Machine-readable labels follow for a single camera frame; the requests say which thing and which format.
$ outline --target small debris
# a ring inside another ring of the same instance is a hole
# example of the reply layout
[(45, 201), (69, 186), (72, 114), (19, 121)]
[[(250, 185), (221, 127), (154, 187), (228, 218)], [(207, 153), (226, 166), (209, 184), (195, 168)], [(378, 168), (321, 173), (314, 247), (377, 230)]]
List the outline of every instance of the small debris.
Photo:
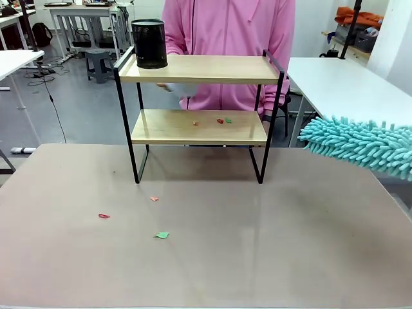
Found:
[(154, 237), (166, 239), (168, 235), (169, 235), (169, 232), (160, 232), (159, 234), (154, 235)]

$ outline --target two-tier shelf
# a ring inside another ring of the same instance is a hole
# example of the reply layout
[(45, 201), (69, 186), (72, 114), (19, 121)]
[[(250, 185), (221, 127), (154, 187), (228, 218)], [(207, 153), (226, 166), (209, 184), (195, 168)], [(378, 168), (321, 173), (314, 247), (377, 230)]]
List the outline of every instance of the two-tier shelf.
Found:
[[(259, 183), (263, 183), (267, 158), (275, 125), (276, 113), (285, 73), (273, 55), (263, 56), (168, 55), (169, 65), (147, 70), (136, 65), (134, 48), (129, 48), (114, 68), (120, 108), (122, 110), (127, 145), (136, 183), (140, 183), (149, 154), (149, 145), (242, 145), (248, 146)], [(129, 131), (122, 82), (135, 82), (140, 115), (132, 133)], [(144, 109), (141, 82), (193, 84), (252, 84), (258, 85), (253, 111), (191, 111)], [(273, 116), (266, 135), (258, 115), (262, 85), (277, 84)], [(220, 124), (217, 119), (230, 119)], [(133, 144), (145, 145), (146, 152), (137, 171)], [(261, 171), (253, 147), (265, 147)]]

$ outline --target pink hoodie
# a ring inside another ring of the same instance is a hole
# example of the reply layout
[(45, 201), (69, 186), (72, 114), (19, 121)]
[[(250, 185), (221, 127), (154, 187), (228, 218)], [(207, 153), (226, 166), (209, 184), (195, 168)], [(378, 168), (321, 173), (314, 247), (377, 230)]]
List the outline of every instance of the pink hoodie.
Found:
[[(165, 0), (167, 53), (194, 55), (274, 55), (285, 71), (289, 65), (295, 24), (295, 0)], [(281, 102), (289, 81), (283, 83)], [(254, 109), (257, 85), (202, 84), (189, 109)], [(261, 92), (259, 114), (273, 110), (276, 86)], [(180, 102), (187, 108), (187, 99)]]

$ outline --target black cylindrical container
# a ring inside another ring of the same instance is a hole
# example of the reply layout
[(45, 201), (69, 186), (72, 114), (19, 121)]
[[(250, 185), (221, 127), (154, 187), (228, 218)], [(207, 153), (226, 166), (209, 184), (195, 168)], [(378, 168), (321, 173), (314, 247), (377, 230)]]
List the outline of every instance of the black cylindrical container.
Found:
[(167, 66), (165, 24), (159, 19), (137, 19), (131, 22), (137, 66), (159, 69)]

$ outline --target backpack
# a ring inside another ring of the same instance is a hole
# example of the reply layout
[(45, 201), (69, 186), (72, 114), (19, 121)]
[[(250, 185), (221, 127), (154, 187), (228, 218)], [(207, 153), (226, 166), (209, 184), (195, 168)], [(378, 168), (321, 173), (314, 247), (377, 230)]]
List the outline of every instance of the backpack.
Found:
[(50, 45), (53, 35), (49, 28), (43, 23), (35, 23), (33, 25), (33, 35), (38, 47)]

